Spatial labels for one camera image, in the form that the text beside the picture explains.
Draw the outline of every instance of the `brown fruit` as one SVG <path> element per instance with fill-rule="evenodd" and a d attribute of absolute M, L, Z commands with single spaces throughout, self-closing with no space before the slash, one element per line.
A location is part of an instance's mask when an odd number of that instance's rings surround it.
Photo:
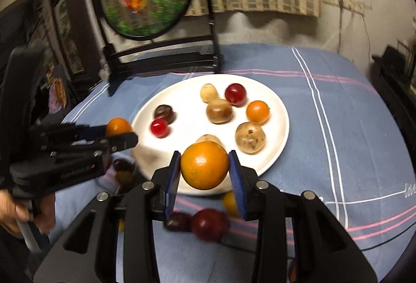
<path fill-rule="evenodd" d="M 131 162 L 128 162 L 124 158 L 116 158 L 113 162 L 115 171 L 127 171 L 133 173 L 133 165 Z"/>
<path fill-rule="evenodd" d="M 155 112 L 153 113 L 154 119 L 165 119 L 168 124 L 171 124 L 175 119 L 175 113 L 171 106 L 167 104 L 161 104 L 157 106 Z"/>
<path fill-rule="evenodd" d="M 163 221 L 163 227 L 169 231 L 191 231 L 192 216 L 186 213 L 173 212 L 169 220 Z"/>
<path fill-rule="evenodd" d="M 232 118 L 232 105 L 227 100 L 212 100 L 207 105 L 206 114 L 213 124 L 222 124 Z"/>
<path fill-rule="evenodd" d="M 115 178 L 121 186 L 133 185 L 134 175 L 129 171 L 119 171 L 116 173 Z"/>

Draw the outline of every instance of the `human hand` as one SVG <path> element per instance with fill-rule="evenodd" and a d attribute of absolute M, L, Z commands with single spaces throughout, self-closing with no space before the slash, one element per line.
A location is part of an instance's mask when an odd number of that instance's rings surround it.
<path fill-rule="evenodd" d="M 27 222 L 29 212 L 24 205 L 13 201 L 6 190 L 0 190 L 0 223 L 10 226 L 15 221 Z M 44 197 L 40 202 L 40 214 L 34 219 L 41 233 L 47 233 L 55 227 L 55 194 Z"/>

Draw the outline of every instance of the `tan fruit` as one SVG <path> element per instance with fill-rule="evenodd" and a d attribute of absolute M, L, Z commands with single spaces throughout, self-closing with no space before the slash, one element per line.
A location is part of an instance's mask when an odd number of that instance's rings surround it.
<path fill-rule="evenodd" d="M 221 147 L 224 148 L 223 144 L 221 143 L 221 140 L 215 135 L 205 134 L 201 136 L 198 140 L 196 140 L 195 143 L 202 142 L 202 141 L 212 141 L 212 142 L 215 142 L 216 144 L 219 144 Z"/>
<path fill-rule="evenodd" d="M 202 101 L 206 104 L 220 97 L 217 89 L 210 83 L 206 83 L 202 86 L 199 95 L 201 96 Z"/>
<path fill-rule="evenodd" d="M 236 144 L 246 154 L 254 154 L 266 144 L 266 134 L 258 123 L 245 122 L 237 127 Z"/>

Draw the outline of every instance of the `white plate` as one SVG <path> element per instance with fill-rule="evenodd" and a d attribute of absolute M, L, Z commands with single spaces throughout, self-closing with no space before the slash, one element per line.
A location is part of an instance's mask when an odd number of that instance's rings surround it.
<path fill-rule="evenodd" d="M 247 103 L 241 108 L 233 107 L 234 117 L 226 124 L 211 123 L 206 114 L 206 104 L 202 102 L 199 91 L 206 83 L 212 83 L 221 97 L 231 83 L 240 83 L 247 90 Z M 266 145 L 255 155 L 240 152 L 234 134 L 239 124 L 247 122 L 245 110 L 247 104 L 262 100 L 270 107 L 270 118 L 263 125 Z M 150 132 L 153 112 L 157 106 L 168 104 L 176 114 L 170 125 L 170 133 L 165 138 L 156 138 Z M 139 143 L 132 149 L 145 177 L 150 179 L 156 169 L 169 165 L 173 152 L 183 153 L 188 146 L 204 134 L 217 136 L 227 152 L 236 150 L 243 166 L 255 169 L 258 175 L 267 171 L 281 154 L 289 135 L 289 116 L 282 100 L 264 84 L 238 75 L 213 74 L 195 77 L 178 82 L 156 94 L 137 113 L 132 127 L 139 136 Z M 211 190 L 197 190 L 188 185 L 181 177 L 178 193 L 186 195 L 213 195 L 232 190 L 230 177 Z"/>

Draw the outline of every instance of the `mirror stand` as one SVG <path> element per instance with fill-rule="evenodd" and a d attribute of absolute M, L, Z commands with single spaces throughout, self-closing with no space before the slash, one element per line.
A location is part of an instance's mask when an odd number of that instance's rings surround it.
<path fill-rule="evenodd" d="M 125 32 L 120 31 L 119 28 L 112 26 L 109 22 L 108 17 L 103 10 L 101 0 L 92 0 L 94 12 L 97 17 L 97 22 L 99 26 L 100 33 L 103 37 L 105 46 L 103 48 L 103 54 L 107 60 L 111 74 L 109 77 L 109 94 L 112 96 L 120 84 L 129 78 L 132 78 L 136 75 L 156 75 L 156 74 L 165 74 L 168 72 L 214 72 L 219 73 L 223 64 L 223 56 L 220 53 L 218 45 L 218 37 L 216 33 L 214 13 L 211 0 L 206 0 L 207 10 L 209 17 L 209 35 L 204 36 L 195 36 L 195 37 L 186 37 L 186 38 L 177 38 L 165 41 L 154 42 L 155 37 L 161 36 L 162 34 L 168 32 L 173 28 L 185 15 L 186 11 L 189 8 L 191 0 L 187 1 L 187 5 L 179 12 L 177 18 L 172 21 L 166 28 L 162 29 L 157 33 L 153 33 L 147 36 L 134 36 L 131 34 L 126 34 Z M 116 52 L 115 47 L 112 43 L 108 41 L 107 35 L 103 29 L 102 20 L 105 20 L 109 26 L 118 34 L 123 37 L 144 41 L 151 40 L 151 43 L 147 45 L 142 45 L 127 49 L 121 52 Z M 135 54 L 139 52 L 146 52 L 153 49 L 159 49 L 164 47 L 170 47 L 179 44 L 188 44 L 194 42 L 203 42 L 211 41 L 210 49 L 206 49 L 206 46 L 196 46 L 188 47 L 186 49 L 167 49 L 165 50 L 165 55 L 156 55 L 148 52 L 145 55 L 153 55 L 151 57 L 146 57 L 144 59 L 137 59 L 135 61 L 122 63 L 120 58 L 130 54 Z"/>

